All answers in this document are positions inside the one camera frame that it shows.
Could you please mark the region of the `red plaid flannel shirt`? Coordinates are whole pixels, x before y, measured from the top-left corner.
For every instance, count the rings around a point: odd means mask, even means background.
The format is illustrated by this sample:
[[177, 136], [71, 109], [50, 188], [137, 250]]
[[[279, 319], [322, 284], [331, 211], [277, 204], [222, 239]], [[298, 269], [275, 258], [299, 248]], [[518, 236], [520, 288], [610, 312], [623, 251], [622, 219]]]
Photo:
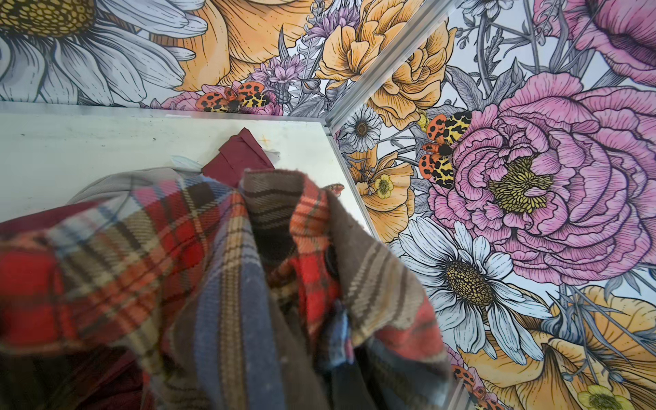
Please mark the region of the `red plaid flannel shirt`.
[[442, 409], [431, 303], [292, 171], [163, 181], [1, 236], [1, 359], [131, 353], [153, 409]]

